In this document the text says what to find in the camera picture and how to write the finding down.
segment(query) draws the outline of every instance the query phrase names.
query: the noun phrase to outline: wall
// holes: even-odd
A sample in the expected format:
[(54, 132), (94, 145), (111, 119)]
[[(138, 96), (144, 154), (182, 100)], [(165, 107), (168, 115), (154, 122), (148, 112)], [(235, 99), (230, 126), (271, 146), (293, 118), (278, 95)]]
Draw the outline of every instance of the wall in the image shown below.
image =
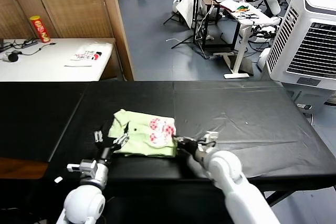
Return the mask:
[(123, 72), (133, 80), (132, 63), (118, 0), (0, 0), (0, 38), (31, 38), (29, 17), (39, 15), (53, 38), (114, 37)]

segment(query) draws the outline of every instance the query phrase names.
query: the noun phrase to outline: black tablecloth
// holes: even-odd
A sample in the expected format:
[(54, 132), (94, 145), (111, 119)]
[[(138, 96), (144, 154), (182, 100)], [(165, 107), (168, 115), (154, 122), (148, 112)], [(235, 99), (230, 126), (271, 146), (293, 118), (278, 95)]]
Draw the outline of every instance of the black tablecloth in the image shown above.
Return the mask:
[[(92, 133), (125, 109), (176, 119), (180, 135), (219, 132), (250, 181), (263, 190), (318, 189), (336, 184), (336, 160), (275, 82), (94, 82), (55, 152), (45, 179), (69, 174), (68, 163), (93, 157)], [(115, 157), (113, 182), (201, 182), (183, 158)]]
[(88, 85), (1, 82), (0, 157), (49, 162)]

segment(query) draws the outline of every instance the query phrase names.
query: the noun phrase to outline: white cable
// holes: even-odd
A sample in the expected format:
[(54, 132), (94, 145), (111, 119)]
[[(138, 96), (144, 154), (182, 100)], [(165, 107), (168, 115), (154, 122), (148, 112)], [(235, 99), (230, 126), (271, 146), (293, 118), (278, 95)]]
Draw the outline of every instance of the white cable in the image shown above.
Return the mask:
[(213, 6), (214, 6), (214, 1), (211, 0), (211, 7), (210, 7), (210, 10), (205, 14), (204, 18), (202, 19), (201, 24), (199, 25), (199, 28), (198, 28), (197, 33), (196, 33), (196, 35), (195, 35), (195, 40), (202, 39), (202, 37), (200, 37), (200, 38), (197, 39), (197, 35), (198, 35), (199, 32), (200, 32), (199, 30), (201, 29), (201, 27), (202, 27), (202, 23), (203, 23), (203, 21), (205, 20), (206, 16), (209, 15), (210, 12), (212, 11)]
[(170, 41), (170, 40), (177, 40), (178, 42), (182, 42), (181, 40), (176, 39), (176, 38), (166, 39), (166, 42), (168, 42), (168, 41)]

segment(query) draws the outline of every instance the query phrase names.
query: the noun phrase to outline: folded shirt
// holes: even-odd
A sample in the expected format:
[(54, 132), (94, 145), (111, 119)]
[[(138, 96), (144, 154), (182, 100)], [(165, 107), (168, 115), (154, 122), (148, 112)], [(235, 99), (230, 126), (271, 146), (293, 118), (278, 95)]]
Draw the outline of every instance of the folded shirt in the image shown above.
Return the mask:
[(114, 114), (108, 137), (123, 135), (127, 124), (130, 139), (117, 152), (128, 155), (175, 156), (176, 146), (172, 139), (172, 135), (176, 134), (175, 119), (120, 110)]

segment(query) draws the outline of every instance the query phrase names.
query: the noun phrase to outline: white table leg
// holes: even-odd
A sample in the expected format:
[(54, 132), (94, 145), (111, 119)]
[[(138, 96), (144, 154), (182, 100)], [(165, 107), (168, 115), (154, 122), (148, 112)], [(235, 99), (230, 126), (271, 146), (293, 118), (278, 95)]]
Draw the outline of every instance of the white table leg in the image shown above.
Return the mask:
[(247, 73), (238, 73), (238, 71), (239, 71), (239, 68), (240, 68), (240, 64), (243, 60), (244, 54), (245, 54), (245, 49), (247, 47), (248, 38), (249, 38), (249, 35), (251, 33), (251, 29), (252, 29), (252, 26), (246, 26), (246, 27), (243, 28), (243, 30), (244, 30), (243, 31), (243, 39), (241, 40), (241, 44), (240, 44), (240, 47), (239, 47), (239, 51), (238, 51), (238, 54), (237, 54), (235, 65), (233, 66), (233, 69), (231, 69), (230, 65), (228, 65), (232, 73), (225, 74), (224, 75), (225, 79), (236, 79), (236, 78), (248, 78), (249, 77), (249, 75)]

